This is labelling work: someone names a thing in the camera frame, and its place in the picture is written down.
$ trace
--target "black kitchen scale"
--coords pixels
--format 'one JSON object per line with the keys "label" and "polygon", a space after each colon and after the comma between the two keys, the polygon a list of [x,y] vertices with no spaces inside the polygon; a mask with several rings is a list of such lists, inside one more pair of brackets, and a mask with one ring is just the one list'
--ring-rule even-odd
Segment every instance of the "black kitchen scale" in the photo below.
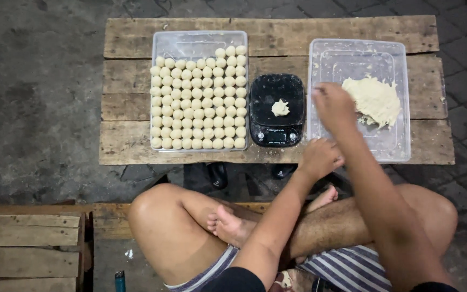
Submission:
{"label": "black kitchen scale", "polygon": [[[289,113],[275,116],[274,103],[288,102]],[[300,142],[305,120],[302,80],[292,74],[258,76],[250,90],[250,133],[263,147],[291,147]]]}

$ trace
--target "person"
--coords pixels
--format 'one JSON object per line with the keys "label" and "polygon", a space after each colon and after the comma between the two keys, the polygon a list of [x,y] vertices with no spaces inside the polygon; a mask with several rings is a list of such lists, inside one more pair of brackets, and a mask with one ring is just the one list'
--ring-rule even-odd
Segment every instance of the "person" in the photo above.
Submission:
{"label": "person", "polygon": [[[336,144],[308,143],[263,216],[170,184],[134,200],[130,228],[169,289],[268,290],[279,262],[297,258],[304,261],[298,268],[345,291],[427,285],[450,291],[439,259],[456,229],[453,204],[416,185],[392,185],[356,129],[354,104],[339,85],[323,84],[314,96]],[[312,184],[344,160],[355,196],[331,202],[336,194],[330,188],[301,215]]]}

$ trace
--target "concrete floor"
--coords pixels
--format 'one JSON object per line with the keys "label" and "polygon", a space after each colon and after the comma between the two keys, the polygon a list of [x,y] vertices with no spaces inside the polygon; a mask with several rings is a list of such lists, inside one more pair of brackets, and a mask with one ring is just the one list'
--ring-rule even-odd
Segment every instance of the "concrete floor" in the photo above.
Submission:
{"label": "concrete floor", "polygon": [[[395,181],[438,190],[458,207],[444,263],[467,291],[467,0],[0,0],[0,204],[130,202],[161,174],[183,183],[181,166],[145,166],[129,177],[125,166],[98,165],[107,18],[409,14],[438,16],[458,164],[386,169]],[[272,196],[279,184],[257,175],[258,167],[237,171]]]}

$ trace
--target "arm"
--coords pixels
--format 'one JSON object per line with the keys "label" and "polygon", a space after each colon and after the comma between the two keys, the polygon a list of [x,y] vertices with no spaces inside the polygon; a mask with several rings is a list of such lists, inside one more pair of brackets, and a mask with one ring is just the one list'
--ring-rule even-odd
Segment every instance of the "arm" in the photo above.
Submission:
{"label": "arm", "polygon": [[424,282],[450,284],[414,211],[395,190],[356,128],[354,102],[337,84],[322,84],[315,101],[334,135],[353,182],[355,200],[394,290]]}
{"label": "arm", "polygon": [[266,290],[270,288],[282,250],[309,191],[316,181],[342,165],[343,160],[339,157],[340,152],[334,143],[326,139],[309,142],[297,170],[257,223],[232,267],[250,270],[263,282]]}

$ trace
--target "striped shorts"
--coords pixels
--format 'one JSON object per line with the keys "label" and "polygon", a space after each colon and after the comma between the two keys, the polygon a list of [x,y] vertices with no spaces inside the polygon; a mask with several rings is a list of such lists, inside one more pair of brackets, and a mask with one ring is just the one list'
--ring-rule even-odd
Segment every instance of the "striped shorts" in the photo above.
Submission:
{"label": "striped shorts", "polygon": [[[224,253],[206,271],[192,280],[176,285],[166,285],[172,292],[198,292],[212,279],[219,276],[235,259],[239,250],[228,246]],[[332,249],[311,255],[297,265],[346,292],[389,292],[390,281],[385,278],[385,269],[378,261],[378,253],[365,246]]]}

